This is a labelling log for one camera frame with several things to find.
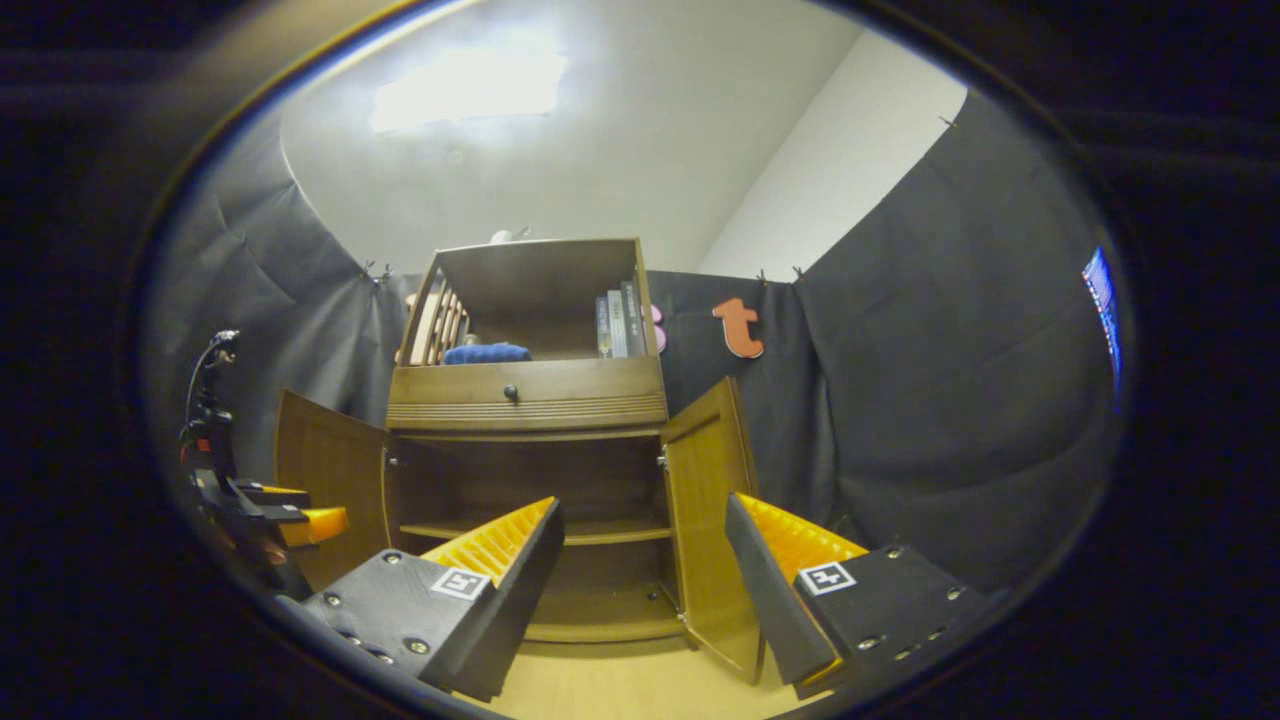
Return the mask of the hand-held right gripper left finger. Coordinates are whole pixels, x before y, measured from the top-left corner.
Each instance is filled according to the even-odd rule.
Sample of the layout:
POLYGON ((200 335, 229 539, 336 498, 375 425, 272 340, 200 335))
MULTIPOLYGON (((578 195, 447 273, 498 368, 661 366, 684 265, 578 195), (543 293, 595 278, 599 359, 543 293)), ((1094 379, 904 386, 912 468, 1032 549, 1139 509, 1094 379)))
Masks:
POLYGON ((428 551, 383 550, 300 606, 383 667, 475 700, 499 696, 564 547, 545 497, 428 551))

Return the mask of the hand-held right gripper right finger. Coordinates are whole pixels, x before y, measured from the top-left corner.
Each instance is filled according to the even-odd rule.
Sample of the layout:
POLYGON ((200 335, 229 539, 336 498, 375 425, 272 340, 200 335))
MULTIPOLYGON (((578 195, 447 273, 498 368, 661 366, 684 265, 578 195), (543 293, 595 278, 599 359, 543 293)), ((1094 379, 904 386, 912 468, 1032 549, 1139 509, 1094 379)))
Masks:
POLYGON ((865 550, 749 495, 728 497, 724 533, 800 700, 870 700, 943 659, 991 609, 987 593, 911 547, 865 550))

